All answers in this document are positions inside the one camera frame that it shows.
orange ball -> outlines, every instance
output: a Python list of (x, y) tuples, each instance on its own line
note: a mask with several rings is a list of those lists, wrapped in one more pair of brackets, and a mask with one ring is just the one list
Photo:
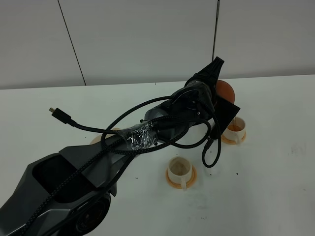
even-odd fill
[(235, 102), (235, 93), (231, 85), (223, 80), (218, 80), (217, 85), (217, 95), (223, 97), (225, 100), (234, 104)]

white wall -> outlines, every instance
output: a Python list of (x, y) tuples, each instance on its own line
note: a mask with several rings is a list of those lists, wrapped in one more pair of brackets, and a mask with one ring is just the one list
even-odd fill
[(222, 78), (315, 74), (314, 0), (222, 0)]
[(216, 0), (60, 0), (87, 85), (186, 80), (211, 62)]
[(57, 0), (2, 0), (0, 30), (0, 89), (84, 84)]

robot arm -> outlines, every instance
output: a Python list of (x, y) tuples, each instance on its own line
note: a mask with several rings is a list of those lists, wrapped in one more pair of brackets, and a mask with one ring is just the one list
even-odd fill
[[(116, 196), (116, 182), (137, 154), (147, 152), (157, 142), (176, 145), (172, 140), (185, 134), (187, 126), (210, 120), (214, 114), (219, 128), (209, 134), (211, 140), (219, 138), (240, 110), (216, 94), (222, 64), (216, 58), (184, 88), (150, 109), (143, 123), (106, 140), (103, 135), (102, 142), (94, 145), (65, 147), (29, 164), (0, 209), (0, 236), (85, 235), (106, 216), (110, 194)], [(163, 119), (167, 117), (181, 119)]]

white table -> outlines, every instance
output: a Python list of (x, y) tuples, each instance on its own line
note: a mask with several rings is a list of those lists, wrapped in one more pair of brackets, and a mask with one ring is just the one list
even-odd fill
[[(315, 76), (228, 82), (241, 108), (238, 115), (247, 123), (245, 142), (239, 147), (223, 144), (212, 169), (202, 165), (203, 146), (167, 147), (138, 156), (118, 181), (118, 194), (105, 220), (89, 235), (314, 235)], [(51, 117), (50, 107), (63, 109), (80, 124), (106, 128), (130, 107), (170, 95), (183, 85), (1, 90), (0, 206), (29, 163), (65, 146), (88, 144), (97, 135), (62, 124)], [(154, 105), (118, 127), (138, 123)], [(181, 143), (196, 141), (204, 129), (192, 128)], [(216, 151), (213, 145), (208, 155), (214, 157)], [(188, 158), (197, 169), (197, 182), (187, 191), (174, 189), (165, 180), (167, 162), (176, 155)]]

cup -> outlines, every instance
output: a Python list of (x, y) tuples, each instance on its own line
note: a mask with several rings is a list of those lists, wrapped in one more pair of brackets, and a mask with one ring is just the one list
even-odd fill
[(187, 189), (187, 182), (192, 175), (192, 164), (182, 157), (174, 157), (168, 163), (167, 173), (173, 183), (180, 184), (182, 189)]
[(223, 132), (225, 138), (230, 141), (234, 141), (236, 144), (240, 144), (245, 136), (246, 124), (245, 121), (239, 117), (235, 117), (229, 124), (226, 130)]

